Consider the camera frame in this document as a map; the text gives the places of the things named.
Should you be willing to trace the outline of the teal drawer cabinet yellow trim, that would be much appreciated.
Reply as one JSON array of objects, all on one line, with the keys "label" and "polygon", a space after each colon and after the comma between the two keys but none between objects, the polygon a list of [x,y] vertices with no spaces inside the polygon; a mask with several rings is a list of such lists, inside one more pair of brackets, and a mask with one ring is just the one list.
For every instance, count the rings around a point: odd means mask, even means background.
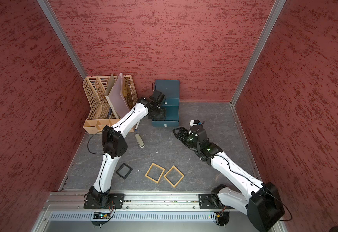
[{"label": "teal drawer cabinet yellow trim", "polygon": [[156,80],[155,89],[162,92],[166,99],[162,108],[166,109],[164,120],[152,120],[154,127],[178,127],[179,126],[179,102],[180,81],[179,80]]}]

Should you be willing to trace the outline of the black square box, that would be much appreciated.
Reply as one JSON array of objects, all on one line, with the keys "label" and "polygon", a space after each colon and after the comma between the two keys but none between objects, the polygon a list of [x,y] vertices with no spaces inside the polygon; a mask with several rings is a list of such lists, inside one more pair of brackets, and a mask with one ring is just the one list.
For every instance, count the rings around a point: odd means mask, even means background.
[{"label": "black square box", "polygon": [[122,179],[127,179],[127,177],[131,174],[133,168],[131,168],[126,163],[123,163],[116,171],[116,174],[120,176]]},{"label": "black square box", "polygon": [[157,116],[153,118],[155,121],[164,121],[166,119],[166,109],[160,109],[160,112]]}]

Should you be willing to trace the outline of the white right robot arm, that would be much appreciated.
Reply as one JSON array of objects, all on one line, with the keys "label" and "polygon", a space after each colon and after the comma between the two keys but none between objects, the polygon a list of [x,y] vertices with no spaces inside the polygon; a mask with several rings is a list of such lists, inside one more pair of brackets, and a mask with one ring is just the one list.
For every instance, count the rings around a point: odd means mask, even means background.
[{"label": "white right robot arm", "polygon": [[210,142],[203,124],[193,125],[189,130],[175,128],[173,134],[238,189],[233,191],[219,185],[212,192],[214,205],[221,203],[244,213],[260,232],[269,231],[285,214],[277,187],[271,182],[263,183],[233,162],[218,145]]}]

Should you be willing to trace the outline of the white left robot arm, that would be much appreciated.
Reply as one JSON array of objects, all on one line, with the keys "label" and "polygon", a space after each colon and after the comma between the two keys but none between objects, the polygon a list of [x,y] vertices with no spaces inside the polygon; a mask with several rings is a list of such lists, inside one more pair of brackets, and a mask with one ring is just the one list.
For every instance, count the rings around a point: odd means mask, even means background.
[{"label": "white left robot arm", "polygon": [[105,126],[102,130],[103,160],[97,179],[87,194],[88,201],[94,200],[105,207],[109,202],[112,177],[119,159],[127,151],[125,137],[142,118],[155,119],[165,117],[165,110],[161,108],[166,97],[159,94],[149,98],[138,99],[135,106],[116,124]]}]

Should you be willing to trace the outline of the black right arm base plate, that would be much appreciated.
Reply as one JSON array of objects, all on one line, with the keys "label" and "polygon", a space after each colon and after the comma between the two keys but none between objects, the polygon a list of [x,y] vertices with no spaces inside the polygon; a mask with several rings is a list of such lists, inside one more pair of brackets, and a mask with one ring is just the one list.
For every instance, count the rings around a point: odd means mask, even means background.
[{"label": "black right arm base plate", "polygon": [[230,209],[229,206],[223,205],[218,196],[213,193],[199,194],[199,205],[200,209],[214,209],[217,211],[221,211],[224,208]]}]

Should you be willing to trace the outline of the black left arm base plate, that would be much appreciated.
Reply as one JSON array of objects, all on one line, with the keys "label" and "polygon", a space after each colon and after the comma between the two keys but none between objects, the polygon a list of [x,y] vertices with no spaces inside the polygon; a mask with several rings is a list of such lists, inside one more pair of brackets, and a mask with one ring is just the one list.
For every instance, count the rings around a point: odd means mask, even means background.
[{"label": "black left arm base plate", "polygon": [[123,193],[109,193],[104,196],[102,204],[99,204],[90,193],[87,193],[84,198],[84,209],[121,209],[125,195]]}]

